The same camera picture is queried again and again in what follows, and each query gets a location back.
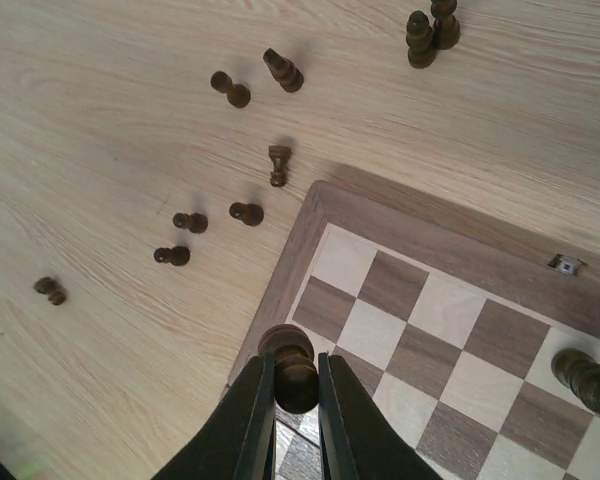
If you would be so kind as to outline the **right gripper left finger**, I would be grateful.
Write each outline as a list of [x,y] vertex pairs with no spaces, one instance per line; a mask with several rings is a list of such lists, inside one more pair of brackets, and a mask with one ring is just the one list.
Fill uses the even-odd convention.
[[274,355],[252,357],[209,419],[156,479],[275,477]]

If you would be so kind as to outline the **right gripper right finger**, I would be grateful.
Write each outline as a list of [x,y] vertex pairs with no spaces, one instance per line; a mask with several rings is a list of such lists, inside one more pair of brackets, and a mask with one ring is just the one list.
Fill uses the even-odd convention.
[[319,434],[324,479],[438,479],[391,427],[340,355],[318,355]]

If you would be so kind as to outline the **dark king piece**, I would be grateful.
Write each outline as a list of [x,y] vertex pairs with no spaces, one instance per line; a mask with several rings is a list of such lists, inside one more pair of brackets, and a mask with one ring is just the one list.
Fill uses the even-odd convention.
[[587,353],[567,348],[551,361],[554,377],[591,411],[600,414],[600,364]]

